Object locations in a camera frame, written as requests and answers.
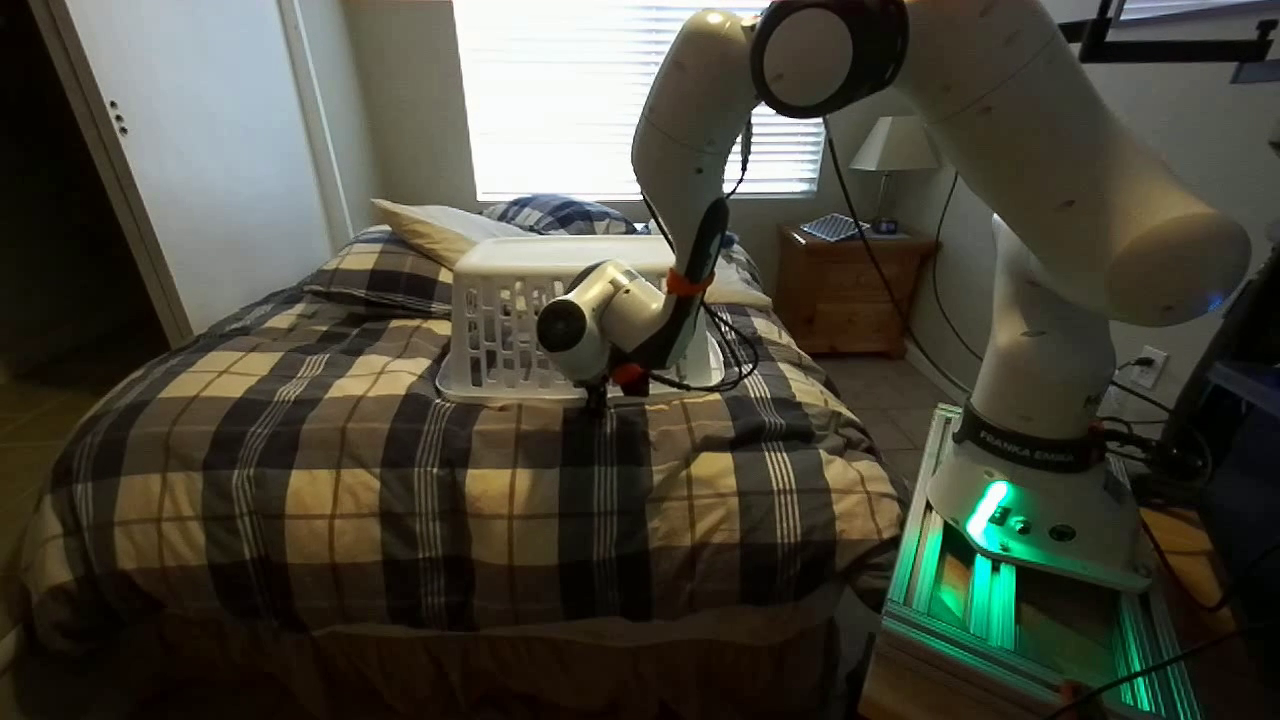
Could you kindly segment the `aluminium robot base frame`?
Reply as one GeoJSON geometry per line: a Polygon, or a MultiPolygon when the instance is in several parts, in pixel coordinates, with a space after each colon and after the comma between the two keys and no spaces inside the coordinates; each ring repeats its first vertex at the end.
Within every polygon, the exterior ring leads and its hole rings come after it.
{"type": "Polygon", "coordinates": [[[871,720],[1201,720],[1155,551],[1102,462],[1039,470],[929,425],[865,680],[871,720]]]}

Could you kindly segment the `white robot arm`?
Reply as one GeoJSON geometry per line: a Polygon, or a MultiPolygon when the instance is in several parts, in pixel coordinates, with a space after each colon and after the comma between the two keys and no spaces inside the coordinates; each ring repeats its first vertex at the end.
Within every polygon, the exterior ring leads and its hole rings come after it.
{"type": "Polygon", "coordinates": [[[773,0],[683,19],[630,131],[662,279],[583,266],[534,340],[576,384],[636,384],[691,337],[728,226],[725,163],[755,108],[829,114],[905,91],[993,206],[993,337],[925,517],[993,561],[1149,583],[1135,501],[1102,470],[1112,323],[1185,323],[1231,295],[1246,231],[1185,189],[1097,97],[1039,0],[773,0]]]}

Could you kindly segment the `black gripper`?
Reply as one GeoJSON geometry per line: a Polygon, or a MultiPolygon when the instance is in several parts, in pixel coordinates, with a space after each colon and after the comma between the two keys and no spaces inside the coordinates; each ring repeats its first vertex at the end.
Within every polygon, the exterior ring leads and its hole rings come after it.
{"type": "Polygon", "coordinates": [[[640,364],[640,359],[627,354],[627,352],[612,352],[608,364],[602,364],[602,371],[583,381],[583,391],[587,391],[591,400],[602,400],[608,388],[621,388],[625,395],[642,395],[642,391],[649,391],[649,381],[651,381],[651,368],[649,368],[649,364],[640,364]]]}

